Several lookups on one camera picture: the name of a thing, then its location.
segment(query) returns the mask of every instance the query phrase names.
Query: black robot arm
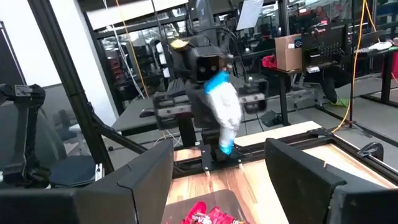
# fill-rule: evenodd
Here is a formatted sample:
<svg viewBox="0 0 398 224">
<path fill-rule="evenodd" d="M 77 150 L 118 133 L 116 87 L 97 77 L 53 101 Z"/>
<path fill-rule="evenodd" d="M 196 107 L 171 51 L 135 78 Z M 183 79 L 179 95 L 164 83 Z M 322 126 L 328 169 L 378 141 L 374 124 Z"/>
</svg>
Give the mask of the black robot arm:
<svg viewBox="0 0 398 224">
<path fill-rule="evenodd" d="M 0 84 L 0 104 L 13 101 L 18 109 L 14 155 L 3 170 L 7 184 L 24 187 L 46 187 L 50 171 L 41 168 L 35 156 L 37 114 L 45 99 L 45 91 L 38 85 Z"/>
</svg>

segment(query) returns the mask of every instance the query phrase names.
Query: black clamp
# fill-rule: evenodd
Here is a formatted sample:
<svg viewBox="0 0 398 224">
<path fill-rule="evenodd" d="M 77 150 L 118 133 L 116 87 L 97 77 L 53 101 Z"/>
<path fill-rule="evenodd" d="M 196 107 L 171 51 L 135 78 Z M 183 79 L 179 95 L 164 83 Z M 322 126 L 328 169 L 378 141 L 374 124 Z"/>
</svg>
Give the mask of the black clamp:
<svg viewBox="0 0 398 224">
<path fill-rule="evenodd" d="M 380 161 L 383 161 L 384 158 L 384 148 L 383 145 L 379 142 L 371 142 L 362 147 L 357 153 L 361 157 L 372 155 Z"/>
<path fill-rule="evenodd" d="M 318 128 L 307 131 L 307 133 L 312 134 L 314 136 L 331 136 L 333 133 L 325 128 Z"/>
</svg>

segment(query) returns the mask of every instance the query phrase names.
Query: red bag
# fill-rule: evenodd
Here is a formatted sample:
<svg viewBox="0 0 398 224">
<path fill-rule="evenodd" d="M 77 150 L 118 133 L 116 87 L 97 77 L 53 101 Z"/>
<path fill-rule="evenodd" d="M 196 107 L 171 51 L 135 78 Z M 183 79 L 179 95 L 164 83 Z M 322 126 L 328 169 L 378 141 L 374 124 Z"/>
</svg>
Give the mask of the red bag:
<svg viewBox="0 0 398 224">
<path fill-rule="evenodd" d="M 188 215 L 181 221 L 181 224 L 249 224 L 248 222 L 239 221 L 223 213 L 219 207 L 213 208 L 209 214 L 206 215 L 206 203 L 198 202 L 190 210 Z"/>
<path fill-rule="evenodd" d="M 194 217 L 196 214 L 206 214 L 207 206 L 205 202 L 198 202 L 192 207 L 188 215 L 181 221 L 181 224 L 191 224 L 194 223 Z"/>
</svg>

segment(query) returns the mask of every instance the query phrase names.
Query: green object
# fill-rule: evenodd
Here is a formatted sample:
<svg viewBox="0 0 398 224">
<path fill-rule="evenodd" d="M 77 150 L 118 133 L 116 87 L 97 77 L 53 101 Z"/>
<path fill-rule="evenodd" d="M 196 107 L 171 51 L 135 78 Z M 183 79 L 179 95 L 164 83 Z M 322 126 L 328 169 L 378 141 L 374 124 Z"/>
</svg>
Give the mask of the green object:
<svg viewBox="0 0 398 224">
<path fill-rule="evenodd" d="M 346 98 L 337 98 L 337 102 L 336 103 L 331 103 L 333 106 L 344 106 L 344 107 L 348 107 L 349 105 L 349 99 Z"/>
</svg>

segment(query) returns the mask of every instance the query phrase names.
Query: yellow cable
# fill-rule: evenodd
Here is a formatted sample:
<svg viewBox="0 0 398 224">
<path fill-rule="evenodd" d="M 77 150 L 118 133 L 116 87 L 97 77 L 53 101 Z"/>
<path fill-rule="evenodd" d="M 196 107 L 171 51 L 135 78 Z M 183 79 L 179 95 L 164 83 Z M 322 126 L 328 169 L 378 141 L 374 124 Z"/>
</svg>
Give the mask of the yellow cable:
<svg viewBox="0 0 398 224">
<path fill-rule="evenodd" d="M 119 11 L 120 18 L 121 18 L 122 21 L 123 21 L 124 30 L 126 31 L 126 34 L 129 36 L 129 41 L 130 41 L 130 47 L 131 47 L 131 51 L 132 51 L 132 56 L 134 57 L 134 60 L 135 60 L 136 63 L 137 63 L 137 69 L 138 69 L 139 78 L 141 79 L 141 83 L 142 83 L 142 85 L 144 86 L 145 94 L 147 95 L 147 97 L 149 97 L 147 86 L 145 85 L 144 79 L 142 78 L 141 69 L 139 68 L 139 64 L 138 64 L 137 57 L 136 57 L 136 52 L 134 51 L 134 47 L 132 46 L 131 36 L 130 36 L 130 34 L 129 34 L 129 31 L 127 30 L 127 26 L 126 26 L 126 23 L 125 23 L 125 21 L 124 21 L 123 14 L 122 14 L 122 12 L 121 12 L 121 10 L 120 10 L 120 8 L 119 8 L 119 0 L 116 0 L 116 5 L 118 6 L 118 11 Z"/>
<path fill-rule="evenodd" d="M 363 17 L 365 15 L 365 5 L 366 5 L 366 0 L 363 0 L 362 3 L 362 15 L 361 15 L 361 23 L 359 25 L 359 40 L 358 40 L 358 46 L 356 47 L 356 52 L 355 52 L 355 58 L 354 58 L 354 71 L 353 71 L 353 91 L 354 91 L 354 87 L 355 87 L 355 75 L 356 75 L 356 59 L 358 58 L 358 51 L 359 51 L 359 46 L 361 45 L 361 39 L 362 39 L 362 24 L 363 24 Z M 346 118 L 348 116 L 348 112 L 349 112 L 349 108 L 350 105 L 353 102 L 351 102 L 351 100 L 348 103 L 348 107 L 347 107 L 347 111 L 346 114 L 344 115 L 343 120 L 341 121 L 341 123 L 337 126 L 337 128 L 335 128 L 332 133 L 336 132 L 337 130 L 339 130 L 341 128 L 341 126 L 345 123 Z"/>
</svg>

